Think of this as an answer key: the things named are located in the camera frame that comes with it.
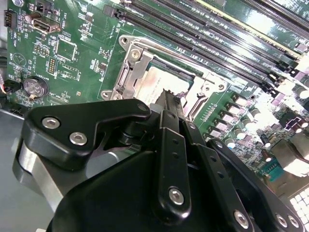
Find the ram slot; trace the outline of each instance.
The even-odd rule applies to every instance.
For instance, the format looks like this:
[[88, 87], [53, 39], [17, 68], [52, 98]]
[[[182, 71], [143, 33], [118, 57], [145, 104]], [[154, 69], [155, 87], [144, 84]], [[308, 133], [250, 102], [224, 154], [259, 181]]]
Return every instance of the ram slot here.
[[[174, 10], [176, 10], [177, 12], [182, 13], [183, 15], [187, 16], [188, 18], [191, 18], [192, 20], [194, 20], [194, 21], [196, 21], [196, 22], [198, 22], [198, 23], [200, 23], [200, 24], [202, 24], [202, 25], [207, 25], [207, 24], [208, 24], [208, 21], [207, 21], [205, 18], [199, 16], [198, 14], [196, 14], [196, 13], [194, 13], [194, 12], [192, 12], [192, 11], [189, 11], [188, 9], [186, 9], [185, 7], [183, 7], [183, 6], [181, 6], [181, 5], [178, 5], [178, 4], [177, 4], [176, 2], [174, 2], [173, 0], [155, 0], [155, 1], [159, 1], [159, 2], [162, 3], [163, 5], [165, 5], [165, 6], [169, 7], [169, 8], [171, 8], [171, 9], [174, 9]], [[221, 17], [217, 17], [217, 15], [215, 15], [215, 14], [212, 13], [211, 11], [207, 10], [205, 7], [200, 6], [199, 4], [196, 4], [196, 3], [192, 2], [192, 1], [190, 2], [190, 4], [194, 4], [195, 7], [197, 7], [197, 8], [200, 9], [200, 10], [202, 10], [203, 12], [205, 12], [205, 13], [207, 13], [207, 14], [209, 14], [209, 15], [212, 15], [212, 16], [214, 16], [214, 17], [216, 17], [216, 19], [217, 19], [220, 23], [225, 24], [225, 25], [227, 25], [228, 27], [237, 30], [237, 31], [241, 32], [242, 34], [244, 34], [244, 35], [246, 35], [246, 36], [248, 36], [248, 37], [251, 37], [252, 40], [258, 41], [260, 44], [262, 44], [263, 46], [265, 46], [268, 50], [273, 50], [273, 49], [275, 49], [275, 50], [277, 51], [277, 53], [278, 53], [279, 56], [284, 54], [285, 49], [282, 49], [281, 47], [277, 47], [277, 46], [275, 46], [275, 45], [273, 45], [273, 44], [271, 44], [271, 43], [268, 43], [268, 42], [264, 41], [263, 39], [259, 38], [258, 36], [255, 36], [255, 35], [253, 35], [252, 33], [246, 31], [245, 29], [243, 29], [243, 28], [241, 28], [241, 27], [239, 27], [239, 26], [237, 26], [237, 25], [235, 25], [235, 24], [233, 24], [233, 23], [231, 23], [231, 22], [229, 22], [229, 21], [227, 21], [227, 20], [225, 20], [225, 19], [223, 19], [223, 18], [221, 18]], [[213, 26], [211, 26], [211, 29], [219, 30], [220, 33], [221, 33], [221, 32], [224, 32], [224, 31], [226, 32], [226, 30], [222, 29], [221, 27], [219, 27], [219, 26], [217, 26], [217, 25], [215, 25], [215, 24], [214, 24]], [[240, 38], [240, 37], [238, 37], [237, 35], [234, 35], [234, 34], [232, 34], [232, 35], [233, 35], [234, 37], [236, 36], [237, 39], [238, 39], [239, 41], [243, 41], [243, 39]], [[267, 56], [267, 57], [270, 57], [272, 60], [275, 60], [275, 61], [278, 61], [278, 60], [279, 60], [278, 57], [273, 56], [273, 55], [271, 55], [271, 54], [269, 54], [269, 53], [267, 53], [267, 52], [263, 52], [262, 54], [264, 54], [264, 55]]]
[[261, 4], [266, 5], [271, 10], [280, 14], [282, 17], [285, 17], [288, 20], [294, 21], [296, 24], [298, 24], [302, 28], [308, 30], [309, 22], [307, 20], [305, 20], [304, 18], [301, 18], [300, 16], [294, 14], [292, 11], [289, 11], [288, 9], [277, 4], [273, 0], [260, 0], [260, 1], [261, 1]]
[[[205, 31], [208, 30], [208, 32], [210, 32], [210, 33], [214, 34], [215, 36], [217, 36], [218, 38], [222, 39], [222, 41], [228, 42], [229, 44], [233, 45], [234, 47], [240, 47], [241, 49], [247, 50], [250, 53], [251, 56], [255, 57], [257, 60], [264, 62], [265, 64], [267, 64], [268, 67], [274, 67], [276, 65], [274, 62], [278, 62], [280, 60], [279, 58], [272, 56], [271, 54], [263, 51], [262, 49], [252, 46], [251, 44], [247, 43], [244, 39], [228, 32], [224, 29], [221, 29], [219, 26], [213, 25], [213, 23], [211, 23], [211, 22], [203, 22], [201, 24], [200, 22], [197, 22], [194, 19], [189, 18], [186, 15], [181, 14], [178, 11], [173, 10], [171, 7], [165, 5], [165, 4], [163, 4], [163, 3], [161, 3], [157, 0], [152, 0], [152, 2], [157, 4], [160, 7], [167, 9], [170, 12], [171, 15], [177, 15], [177, 17], [181, 17], [181, 19], [183, 21], [191, 23], [192, 24], [191, 28], [195, 29], [195, 31], [198, 31], [198, 29], [203, 29]], [[136, 5], [136, 6], [145, 5], [145, 3], [141, 3], [140, 0], [132, 0], [132, 4]]]
[[243, 56], [238, 55], [232, 49], [223, 47], [220, 43], [214, 41], [213, 39], [207, 38], [203, 34], [197, 34], [196, 31], [194, 31], [192, 28], [178, 22], [177, 20], [174, 20], [173, 18], [167, 15], [161, 14], [154, 8], [151, 8], [139, 1], [134, 2], [132, 1], [132, 4], [134, 6], [130, 6], [130, 8], [133, 9], [134, 11], [139, 12], [140, 14], [148, 18], [152, 18], [157, 22], [161, 22], [162, 24], [168, 24], [169, 27], [172, 28], [174, 31], [183, 34], [185, 37], [191, 39], [192, 41], [194, 40], [197, 41], [202, 46], [204, 46], [209, 50], [214, 51], [215, 53], [221, 54], [221, 56], [224, 56], [226, 59], [230, 60], [230, 62], [239, 63], [241, 66], [243, 66], [243, 69], [248, 69], [249, 65], [249, 69], [253, 71], [253, 73], [256, 73], [256, 75], [258, 75], [261, 78], [266, 78], [267, 74], [269, 73], [268, 71], [265, 70], [266, 67], [257, 64]]
[[258, 10], [259, 12], [267, 15], [268, 17], [272, 18], [273, 20], [280, 23], [281, 25], [283, 25], [283, 26], [287, 27], [288, 29], [296, 32], [297, 34], [299, 34], [299, 35], [301, 35], [305, 38], [309, 37], [308, 27], [298, 26], [298, 25], [290, 22], [289, 20], [286, 19], [286, 17], [283, 17], [282, 14], [279, 14], [278, 10], [273, 11], [272, 8], [269, 9], [266, 6], [264, 6], [262, 3], [259, 3], [255, 0], [241, 0], [241, 1], [252, 6], [256, 10]]
[[248, 81], [249, 83], [251, 83], [253, 85], [262, 84], [262, 81], [261, 81], [260, 78], [257, 78], [255, 76], [243, 71], [242, 69], [238, 68], [237, 66], [230, 64], [230, 63], [228, 63], [224, 60], [221, 60], [221, 59], [217, 58], [216, 56], [214, 56], [210, 53], [207, 53], [202, 49], [197, 48], [196, 46], [193, 46], [189, 42], [187, 42], [183, 39], [180, 39], [180, 37], [175, 36], [175, 35], [169, 33], [168, 31], [163, 30], [163, 29], [157, 27], [156, 25], [141, 19], [140, 17], [136, 16], [135, 14], [126, 13], [125, 16], [120, 16], [120, 19], [123, 19], [128, 23], [136, 25], [136, 26], [138, 26], [138, 27], [140, 27], [140, 28], [152, 33], [152, 34], [156, 34], [159, 37], [163, 37], [166, 41], [169, 41], [169, 42], [177, 45], [183, 51], [190, 53], [190, 54], [198, 57], [200, 60], [204, 60], [205, 62], [214, 63], [216, 66], [218, 66], [219, 68], [221, 68], [223, 70], [229, 70], [229, 72], [231, 72], [233, 75], [236, 75], [236, 76]]

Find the gray metal surface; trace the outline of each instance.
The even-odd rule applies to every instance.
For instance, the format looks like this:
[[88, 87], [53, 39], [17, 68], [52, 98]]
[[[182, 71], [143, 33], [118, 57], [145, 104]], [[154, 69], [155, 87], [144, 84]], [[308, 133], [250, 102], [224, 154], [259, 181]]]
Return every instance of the gray metal surface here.
[[53, 216], [46, 200], [21, 185], [13, 174], [22, 123], [0, 112], [0, 232], [34, 232], [46, 228]]

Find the black bracket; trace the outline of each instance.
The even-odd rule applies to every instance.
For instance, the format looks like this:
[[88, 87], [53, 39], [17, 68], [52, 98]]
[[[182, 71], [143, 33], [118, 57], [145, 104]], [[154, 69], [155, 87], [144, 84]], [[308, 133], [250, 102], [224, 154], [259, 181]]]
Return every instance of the black bracket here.
[[[77, 170], [83, 168], [92, 152], [99, 145], [104, 147], [126, 121], [147, 120], [150, 114], [150, 109], [137, 99], [118, 101], [116, 105], [103, 101], [38, 107], [25, 118], [22, 138], [32, 152], [61, 168]], [[44, 126], [43, 120], [48, 117], [55, 118], [59, 126], [54, 129]], [[70, 135], [75, 132], [86, 136], [84, 145], [70, 141]]]

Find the black ram slot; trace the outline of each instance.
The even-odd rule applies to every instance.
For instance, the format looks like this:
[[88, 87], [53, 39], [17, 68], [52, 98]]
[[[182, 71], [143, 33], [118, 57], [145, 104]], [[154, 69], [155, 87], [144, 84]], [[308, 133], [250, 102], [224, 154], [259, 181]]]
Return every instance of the black ram slot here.
[[177, 20], [165, 15], [165, 14], [161, 14], [160, 12], [158, 12], [157, 10], [155, 10], [154, 8], [149, 7], [148, 5], [145, 5], [144, 3], [141, 3], [139, 1], [132, 1], [132, 4], [134, 5], [134, 7], [130, 6], [130, 8], [132, 8], [133, 10], [139, 12], [141, 14], [144, 14], [144, 16], [147, 16], [149, 18], [152, 18], [158, 22], [161, 22], [162, 24], [169, 24], [169, 26], [185, 35], [186, 37], [192, 39], [192, 40], [196, 40], [198, 41], [198, 43], [200, 43], [201, 45], [217, 52], [217, 53], [221, 53], [222, 55], [224, 55], [226, 58], [229, 59], [234, 59], [236, 60], [239, 64], [243, 65], [244, 67], [247, 67], [247, 65], [250, 65], [250, 69], [252, 71], [254, 71], [255, 73], [263, 76], [266, 78], [266, 74], [268, 74], [269, 72], [265, 71], [266, 67], [257, 64], [243, 56], [240, 56], [238, 54], [236, 54], [235, 51], [233, 51], [230, 48], [227, 47], [223, 47], [220, 43], [209, 39], [207, 37], [205, 37], [205, 35], [203, 34], [197, 34], [196, 31], [194, 31], [192, 28], [178, 22]]
[[239, 77], [241, 77], [242, 79], [250, 82], [253, 85], [261, 85], [262, 84], [262, 80], [252, 76], [250, 74], [248, 74], [247, 72], [239, 69], [237, 66], [234, 66], [230, 63], [227, 63], [219, 58], [217, 58], [216, 56], [213, 56], [212, 54], [206, 53], [205, 51], [192, 46], [190, 43], [180, 39], [177, 36], [174, 36], [173, 34], [166, 32], [165, 30], [158, 28], [156, 25], [153, 25], [143, 19], [141, 19], [140, 17], [131, 14], [131, 13], [127, 13], [125, 16], [121, 16], [120, 19], [124, 19], [126, 22], [132, 23], [133, 25], [137, 25], [141, 28], [143, 28], [144, 30], [156, 34], [162, 38], [164, 38], [165, 40], [173, 43], [173, 44], [177, 44], [179, 46], [180, 49], [183, 49], [184, 51], [191, 53], [197, 57], [199, 57], [202, 60], [205, 60], [206, 62], [211, 62], [216, 64], [218, 67], [222, 68], [222, 69], [227, 69], [229, 70], [229, 72], [231, 72], [234, 75], [237, 75]]
[[[207, 20], [201, 16], [199, 16], [198, 14], [187, 10], [185, 7], [178, 5], [176, 2], [174, 2], [173, 0], [157, 0], [160, 1], [163, 4], [166, 4], [167, 6], [175, 9], [176, 11], [182, 13], [183, 15], [186, 15], [187, 17], [192, 18], [193, 20], [195, 20], [196, 22], [199, 22], [200, 24], [203, 25], [207, 25]], [[268, 47], [269, 49], [277, 49], [279, 54], [284, 54], [285, 50], [283, 50], [282, 48], [276, 47], [273, 44], [269, 44], [268, 42], [264, 41], [263, 39], [259, 38], [258, 36], [252, 35], [250, 32], [246, 31], [245, 29], [221, 18], [218, 17], [218, 15], [212, 13], [211, 11], [209, 11], [208, 9], [206, 9], [205, 7], [201, 6], [198, 3], [195, 3], [193, 1], [187, 1], [187, 0], [183, 0], [183, 2], [186, 2], [187, 4], [194, 6], [195, 8], [201, 10], [202, 12], [205, 12], [213, 17], [215, 17], [219, 22], [227, 25], [228, 27], [234, 28], [236, 30], [238, 30], [239, 32], [252, 37], [253, 39], [257, 40], [259, 43], [261, 43], [262, 45], [264, 45], [265, 47]]]
[[[210, 22], [204, 22], [203, 24], [201, 24], [200, 22], [196, 22], [195, 20], [187, 17], [186, 15], [183, 15], [181, 13], [179, 13], [178, 11], [173, 10], [171, 7], [157, 1], [157, 0], [152, 0], [153, 3], [156, 3], [157, 5], [166, 8], [167, 10], [169, 10], [171, 13], [174, 13], [175, 15], [182, 15], [182, 19], [192, 23], [193, 25], [197, 25], [200, 28], [205, 28], [205, 29], [210, 29], [215, 31], [214, 33], [220, 33], [221, 35], [218, 36], [221, 39], [225, 40], [225, 41], [233, 41], [231, 43], [234, 43], [235, 46], [240, 46], [243, 49], [252, 52], [254, 56], [256, 56], [257, 59], [262, 60], [263, 62], [269, 64], [270, 66], [275, 66], [276, 64], [274, 62], [278, 62], [280, 59], [277, 57], [274, 57], [273, 55], [263, 51], [262, 49], [258, 48], [258, 47], [254, 47], [251, 44], [248, 44], [245, 42], [245, 40], [243, 40], [242, 38], [229, 33], [228, 31], [225, 31], [224, 29], [221, 29], [220, 27], [216, 27], [216, 25], [212, 25], [212, 23]], [[132, 4], [133, 5], [145, 5], [144, 3], [140, 3], [140, 0], [132, 0]]]
[[270, 18], [272, 18], [273, 20], [275, 20], [276, 22], [282, 24], [283, 26], [287, 27], [288, 29], [296, 32], [297, 34], [308, 38], [309, 37], [309, 30], [308, 28], [302, 28], [298, 25], [295, 25], [294, 23], [286, 20], [284, 17], [282, 17], [281, 15], [279, 15], [277, 12], [273, 12], [271, 9], [265, 7], [264, 5], [258, 3], [255, 0], [242, 0], [243, 2], [249, 4], [251, 7], [257, 9], [258, 11], [260, 11], [261, 13], [269, 16]]
[[174, 13], [175, 15], [182, 15], [182, 18], [192, 24], [195, 24], [201, 28], [210, 28], [211, 30], [220, 33], [222, 36], [225, 36], [226, 38], [229, 38], [230, 40], [234, 41], [235, 43], [237, 43], [239, 46], [241, 46], [242, 48], [255, 53], [256, 55], [260, 56], [260, 59], [263, 60], [265, 63], [268, 63], [270, 65], [275, 65], [274, 62], [279, 62], [280, 59], [278, 57], [275, 57], [271, 54], [269, 54], [268, 52], [264, 51], [263, 49], [256, 47], [250, 43], [247, 43], [244, 39], [242, 39], [241, 37], [234, 35], [233, 33], [230, 33], [229, 31], [221, 28], [220, 26], [213, 24], [212, 22], [208, 22], [206, 21], [206, 19], [203, 19], [202, 17], [198, 16], [195, 17], [194, 14], [190, 14], [187, 12], [186, 9], [183, 9], [182, 6], [180, 7], [180, 11], [174, 10], [173, 7], [169, 7], [166, 4], [164, 4], [163, 2], [160, 2], [159, 0], [152, 0], [153, 3], [156, 3], [157, 5], [164, 7], [165, 9], [169, 10], [171, 13]]
[[308, 30], [309, 22], [304, 18], [294, 14], [292, 11], [284, 8], [283, 6], [277, 4], [273, 0], [260, 0], [261, 4], [271, 8], [271, 10], [277, 12], [282, 17], [286, 17], [288, 20], [294, 21], [296, 24], [301, 26], [303, 29]]

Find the connector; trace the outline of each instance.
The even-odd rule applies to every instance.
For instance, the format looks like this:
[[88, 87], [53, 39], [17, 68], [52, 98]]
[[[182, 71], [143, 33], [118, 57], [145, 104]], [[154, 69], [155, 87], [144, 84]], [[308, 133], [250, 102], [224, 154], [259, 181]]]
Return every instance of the connector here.
[[17, 13], [12, 10], [4, 11], [4, 26], [7, 28], [17, 28]]
[[8, 93], [15, 93], [18, 90], [21, 89], [21, 83], [20, 82], [16, 82], [16, 81], [12, 81], [12, 80], [6, 80], [4, 82], [4, 91], [8, 94]]
[[33, 27], [45, 34], [60, 31], [60, 24], [47, 17], [35, 18]]
[[54, 4], [46, 0], [36, 0], [35, 1], [35, 10], [41, 12], [43, 15], [47, 15], [52, 12]]
[[271, 86], [270, 83], [267, 82], [263, 82], [260, 85], [260, 88], [267, 94], [270, 94], [273, 98], [275, 98], [279, 92], [277, 90], [275, 90], [275, 88], [273, 86]]

